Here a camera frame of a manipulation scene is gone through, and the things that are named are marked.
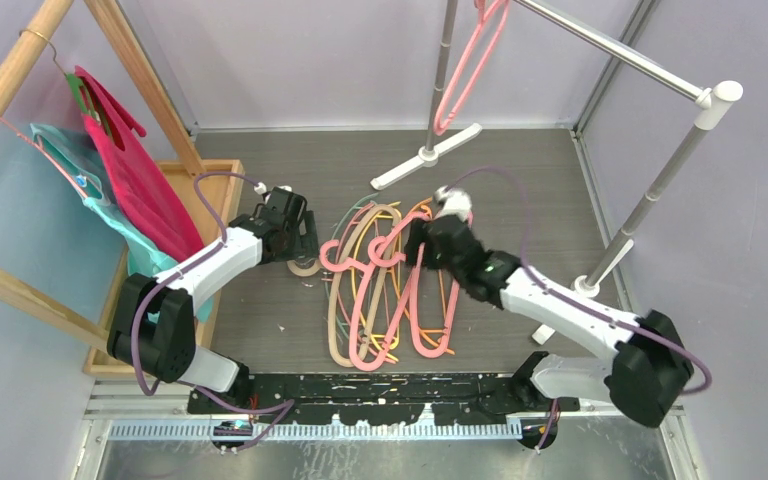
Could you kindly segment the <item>beige plastic hanger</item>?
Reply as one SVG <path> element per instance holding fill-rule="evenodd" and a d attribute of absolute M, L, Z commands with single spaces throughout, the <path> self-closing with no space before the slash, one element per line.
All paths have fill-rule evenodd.
<path fill-rule="evenodd" d="M 373 200 L 374 197 L 375 195 L 363 197 L 350 207 L 341 220 L 333 227 L 331 239 L 335 239 L 338 233 L 346 233 L 349 231 L 354 223 L 354 219 L 358 215 L 363 216 L 364 212 L 375 204 Z M 290 260 L 287 262 L 287 267 L 294 275 L 301 278 L 314 276 L 323 269 L 319 259 Z M 325 271 L 323 279 L 326 298 L 328 300 L 326 324 L 329 328 L 327 334 L 329 353 L 337 365 L 352 368 L 353 364 L 350 359 L 343 356 L 339 351 L 339 342 L 347 342 L 349 340 L 350 320 L 350 315 L 346 313 L 345 306 L 340 298 L 341 274 L 337 275 L 336 287 L 330 287 L 330 281 L 332 280 L 330 274 L 330 271 Z"/>

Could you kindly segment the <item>thick pink plastic hanger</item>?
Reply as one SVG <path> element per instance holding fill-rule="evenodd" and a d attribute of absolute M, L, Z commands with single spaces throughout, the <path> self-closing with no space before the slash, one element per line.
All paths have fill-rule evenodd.
<path fill-rule="evenodd" d="M 326 243 L 324 243 L 320 247 L 319 251 L 319 261 L 321 262 L 323 268 L 327 271 L 332 272 L 333 274 L 337 272 L 344 272 L 346 270 L 351 270 L 354 268 L 357 271 L 360 271 L 363 273 L 361 282 L 360 282 L 360 288 L 365 289 L 369 284 L 370 281 L 374 279 L 376 274 L 373 272 L 373 269 L 375 267 L 378 267 L 371 263 L 370 259 L 368 262 L 363 263 L 358 260 L 354 259 L 346 259 L 339 261 L 338 258 L 335 262 L 332 262 L 329 260 L 330 251 L 333 249 L 338 249 L 340 246 L 338 244 L 339 239 L 332 239 Z M 390 326 L 390 320 L 388 323 L 388 330 L 384 334 L 384 339 L 382 341 L 382 352 L 379 352 L 378 354 L 375 353 L 368 353 L 361 357 L 359 355 L 359 329 L 360 325 L 358 323 L 359 317 L 361 312 L 366 312 L 366 308 L 361 305 L 363 302 L 363 299 L 365 297 L 365 293 L 361 292 L 359 295 L 359 300 L 357 305 L 353 305 L 352 314 L 349 320 L 349 340 L 348 340 L 348 356 L 347 358 L 350 359 L 350 361 L 354 364 L 353 367 L 357 368 L 360 371 L 364 372 L 372 372 L 377 370 L 382 366 L 383 363 L 387 362 L 389 360 L 390 356 L 390 349 L 392 346 L 392 341 L 395 336 L 399 333 L 399 330 L 396 331 L 394 326 Z"/>

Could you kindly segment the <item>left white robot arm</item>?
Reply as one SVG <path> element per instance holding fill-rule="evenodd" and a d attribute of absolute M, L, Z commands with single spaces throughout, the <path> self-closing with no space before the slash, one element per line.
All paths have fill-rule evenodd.
<path fill-rule="evenodd" d="M 249 370 L 197 343 L 196 312 L 243 272 L 313 258 L 318 251 L 315 216 L 307 199 L 275 187 L 251 214 L 232 220 L 216 240 L 180 265 L 152 277 L 127 277 L 107 353 L 161 382 L 209 389 L 225 411 L 240 412 L 252 397 Z"/>

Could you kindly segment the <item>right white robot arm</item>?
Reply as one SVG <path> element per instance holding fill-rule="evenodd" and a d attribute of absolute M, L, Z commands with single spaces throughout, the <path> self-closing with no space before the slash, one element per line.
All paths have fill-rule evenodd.
<path fill-rule="evenodd" d="M 410 221 L 406 254 L 411 265 L 450 273 L 471 298 L 536 320 L 590 352 L 588 358 L 532 354 L 514 386 L 527 410 L 559 397 L 590 399 L 655 428 L 690 391 L 695 358 L 662 312 L 639 316 L 582 297 L 519 257 L 485 248 L 455 215 Z"/>

